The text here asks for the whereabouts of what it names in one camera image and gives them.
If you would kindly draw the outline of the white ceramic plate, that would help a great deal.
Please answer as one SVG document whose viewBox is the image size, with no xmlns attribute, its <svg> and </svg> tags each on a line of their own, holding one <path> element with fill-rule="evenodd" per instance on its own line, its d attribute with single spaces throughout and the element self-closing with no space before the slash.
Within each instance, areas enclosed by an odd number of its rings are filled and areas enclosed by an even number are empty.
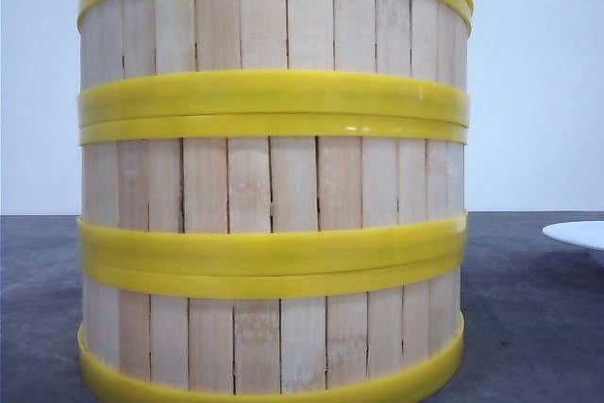
<svg viewBox="0 0 604 403">
<path fill-rule="evenodd" d="M 544 227 L 543 233 L 547 238 L 561 243 L 581 246 L 595 251 L 603 251 L 603 221 L 558 223 Z"/>
</svg>

